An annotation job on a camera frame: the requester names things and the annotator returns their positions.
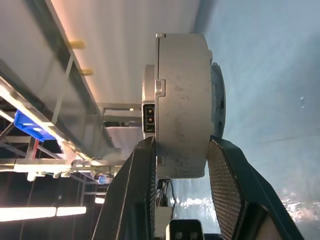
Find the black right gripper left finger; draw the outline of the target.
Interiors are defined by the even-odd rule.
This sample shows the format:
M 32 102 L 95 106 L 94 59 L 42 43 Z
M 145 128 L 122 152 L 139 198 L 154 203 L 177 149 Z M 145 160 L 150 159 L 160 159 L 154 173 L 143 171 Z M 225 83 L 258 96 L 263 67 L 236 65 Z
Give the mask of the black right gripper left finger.
M 111 181 L 93 240 L 152 240 L 155 232 L 156 141 L 140 141 Z

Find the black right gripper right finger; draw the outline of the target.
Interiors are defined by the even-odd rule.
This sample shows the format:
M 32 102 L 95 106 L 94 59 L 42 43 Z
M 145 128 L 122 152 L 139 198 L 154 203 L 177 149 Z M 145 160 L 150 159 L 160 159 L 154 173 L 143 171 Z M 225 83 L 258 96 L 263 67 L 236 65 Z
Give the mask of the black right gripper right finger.
M 301 240 L 302 234 L 269 182 L 228 140 L 210 138 L 212 201 L 224 240 Z

